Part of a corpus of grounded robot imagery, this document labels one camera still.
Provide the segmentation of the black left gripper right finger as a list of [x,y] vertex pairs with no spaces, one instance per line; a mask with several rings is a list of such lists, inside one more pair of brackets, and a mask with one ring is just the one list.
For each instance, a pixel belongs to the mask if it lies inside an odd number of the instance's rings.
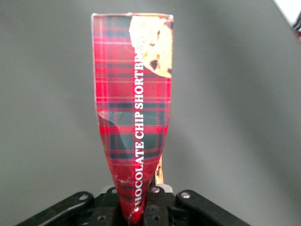
[[165,202],[165,191],[159,186],[148,190],[145,210],[143,214],[143,226],[168,226],[168,210]]

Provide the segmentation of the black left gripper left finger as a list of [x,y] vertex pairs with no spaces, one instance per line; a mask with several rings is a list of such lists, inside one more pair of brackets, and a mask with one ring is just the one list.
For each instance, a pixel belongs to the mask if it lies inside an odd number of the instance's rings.
[[90,226],[127,226],[117,193],[112,186],[105,187],[94,199],[94,208],[89,217]]

